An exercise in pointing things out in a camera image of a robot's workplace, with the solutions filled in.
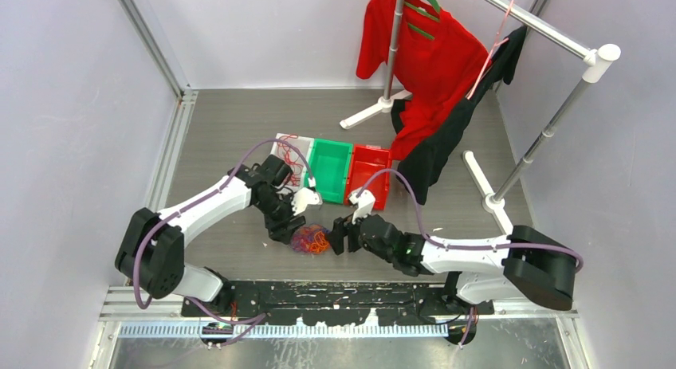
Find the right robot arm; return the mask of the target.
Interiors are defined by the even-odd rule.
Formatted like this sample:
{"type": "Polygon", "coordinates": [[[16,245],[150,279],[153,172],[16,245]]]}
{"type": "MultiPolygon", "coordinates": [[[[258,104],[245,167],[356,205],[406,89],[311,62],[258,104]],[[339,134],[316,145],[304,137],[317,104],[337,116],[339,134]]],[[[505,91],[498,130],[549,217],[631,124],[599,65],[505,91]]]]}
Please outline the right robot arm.
{"type": "Polygon", "coordinates": [[[582,258],[530,226],[479,239],[425,237],[398,230],[379,215],[337,218],[326,240],[337,255],[364,249],[409,277],[446,274],[442,295],[455,314],[492,300],[525,298],[569,311],[582,258]]]}

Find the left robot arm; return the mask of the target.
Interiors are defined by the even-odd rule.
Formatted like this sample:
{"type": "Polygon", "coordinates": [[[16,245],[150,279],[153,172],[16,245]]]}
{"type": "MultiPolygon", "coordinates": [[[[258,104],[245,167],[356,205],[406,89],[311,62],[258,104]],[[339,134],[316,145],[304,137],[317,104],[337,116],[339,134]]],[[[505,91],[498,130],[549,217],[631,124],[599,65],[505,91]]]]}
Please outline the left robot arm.
{"type": "Polygon", "coordinates": [[[269,238],[288,244],[305,224],[303,213],[322,199],[311,179],[307,187],[284,192],[292,174],[282,159],[268,155],[261,164],[241,165],[212,187],[178,205],[155,212],[137,210],[131,217],[114,266],[153,299],[176,294],[199,300],[215,316],[233,303],[231,283],[212,269],[185,261],[185,249],[202,232],[249,207],[264,217],[269,238]]]}

